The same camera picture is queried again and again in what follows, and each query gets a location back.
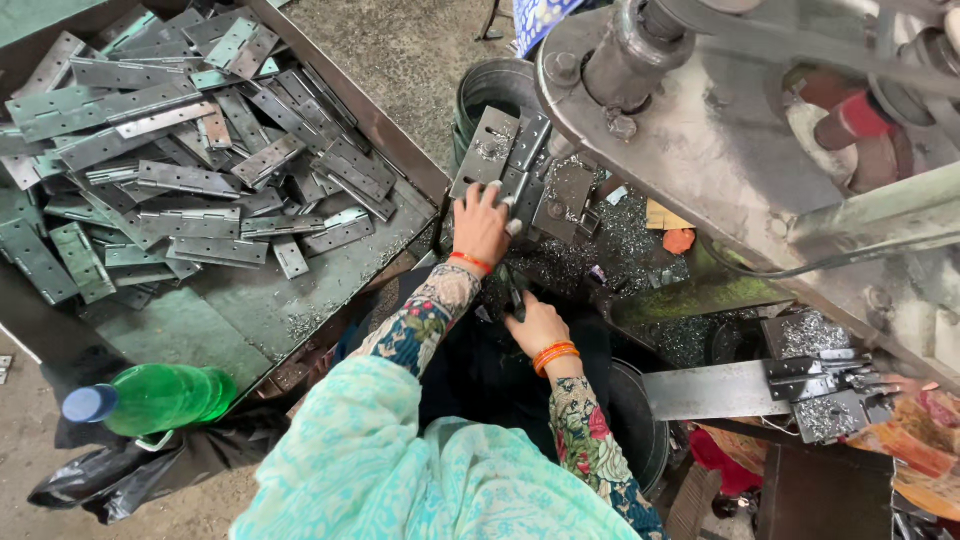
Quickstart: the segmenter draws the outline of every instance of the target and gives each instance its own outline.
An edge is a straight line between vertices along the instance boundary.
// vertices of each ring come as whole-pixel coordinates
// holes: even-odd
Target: hand
[[[500,203],[493,207],[501,185],[500,182],[490,183],[481,198],[483,185],[472,184],[467,189],[466,201],[457,199],[453,203],[453,251],[485,262],[490,268],[500,262],[513,239],[507,233],[509,205]],[[486,275],[482,268],[463,259],[452,258],[450,263],[479,271],[478,277]]]
[[[558,341],[570,340],[570,328],[555,307],[537,300],[528,290],[523,291],[523,304],[527,308],[527,317],[522,323],[510,314],[504,317],[504,321],[520,349],[530,358]]]

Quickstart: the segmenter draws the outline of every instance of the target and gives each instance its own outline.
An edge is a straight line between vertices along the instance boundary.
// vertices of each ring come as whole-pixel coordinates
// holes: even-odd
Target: metal workbench
[[[61,31],[95,35],[134,5],[158,14],[182,11],[178,0],[109,0],[0,49],[0,95],[22,86]],[[211,266],[142,311],[106,302],[80,310],[50,307],[27,280],[0,262],[0,326],[41,362],[70,361],[92,344],[106,344],[136,363],[212,365],[249,390],[295,353],[325,322],[385,268],[430,223],[449,183],[444,172],[370,98],[267,0],[250,6],[309,63],[357,118],[357,128],[409,180],[391,199],[396,214],[376,233],[309,260],[310,272],[288,281],[275,260],[262,270]],[[335,195],[316,210],[332,215],[352,206]]]

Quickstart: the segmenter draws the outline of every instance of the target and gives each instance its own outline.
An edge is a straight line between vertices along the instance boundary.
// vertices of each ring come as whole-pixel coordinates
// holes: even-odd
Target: woman's right hand
[[[527,309],[524,322],[510,314],[505,321],[507,330],[530,358],[558,341],[570,340],[570,328],[555,307],[537,300],[528,290],[523,291],[523,304]]]

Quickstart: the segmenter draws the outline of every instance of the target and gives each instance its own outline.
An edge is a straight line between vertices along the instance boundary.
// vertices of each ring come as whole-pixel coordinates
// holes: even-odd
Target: woman
[[[525,293],[507,328],[549,378],[561,467],[522,430],[454,417],[417,437],[420,376],[506,253],[509,208],[474,184],[454,204],[454,256],[307,397],[256,473],[230,530],[262,538],[641,538],[661,540],[552,306]]]

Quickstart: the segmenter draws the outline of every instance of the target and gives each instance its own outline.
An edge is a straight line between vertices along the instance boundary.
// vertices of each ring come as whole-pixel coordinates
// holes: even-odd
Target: black plastic bag
[[[223,471],[259,463],[289,428],[286,415],[259,408],[216,424],[177,430],[158,452],[130,440],[65,464],[34,488],[27,502],[54,510],[81,506],[110,525],[144,503]]]

